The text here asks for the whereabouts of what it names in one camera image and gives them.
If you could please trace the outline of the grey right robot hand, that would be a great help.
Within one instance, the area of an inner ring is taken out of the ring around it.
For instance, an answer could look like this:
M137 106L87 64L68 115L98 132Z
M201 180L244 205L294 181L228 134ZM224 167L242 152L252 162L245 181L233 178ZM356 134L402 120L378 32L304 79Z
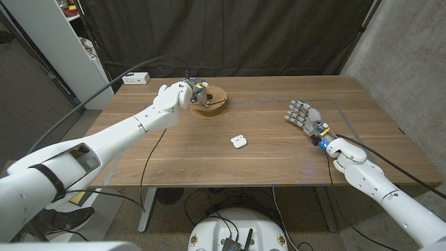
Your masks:
M314 146L325 150L328 144L336 137L331 134L329 125L323 121L320 112L310 104L301 100L292 100L285 119L312 139Z

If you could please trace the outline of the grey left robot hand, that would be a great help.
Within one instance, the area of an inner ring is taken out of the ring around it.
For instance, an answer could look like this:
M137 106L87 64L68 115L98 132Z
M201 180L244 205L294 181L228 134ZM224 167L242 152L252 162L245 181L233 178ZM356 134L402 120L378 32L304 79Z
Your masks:
M182 79L190 85L192 89L191 103L198 102L201 105L208 106L208 83L201 78L189 77Z

